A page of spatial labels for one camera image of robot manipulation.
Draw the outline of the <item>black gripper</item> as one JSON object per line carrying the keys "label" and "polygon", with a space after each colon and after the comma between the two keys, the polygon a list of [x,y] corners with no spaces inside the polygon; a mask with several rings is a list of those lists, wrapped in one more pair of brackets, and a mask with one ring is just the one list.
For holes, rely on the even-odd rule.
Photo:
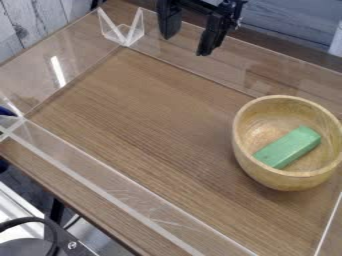
{"label": "black gripper", "polygon": [[216,5],[204,0],[157,0],[157,24],[162,38],[168,40],[179,32],[183,8],[201,15],[209,15],[196,49],[197,56],[208,56],[221,45],[231,27],[240,25],[245,4],[247,0],[221,0]]}

